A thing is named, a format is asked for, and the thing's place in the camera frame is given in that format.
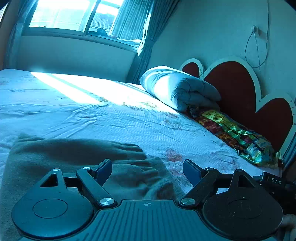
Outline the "person's right hand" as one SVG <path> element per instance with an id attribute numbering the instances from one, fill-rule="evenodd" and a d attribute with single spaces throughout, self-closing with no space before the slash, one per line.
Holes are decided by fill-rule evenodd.
<path id="1" fill-rule="evenodd" d="M 295 241 L 296 239 L 296 216 L 287 214 L 283 217 L 280 229 L 276 234 L 277 240 Z"/>

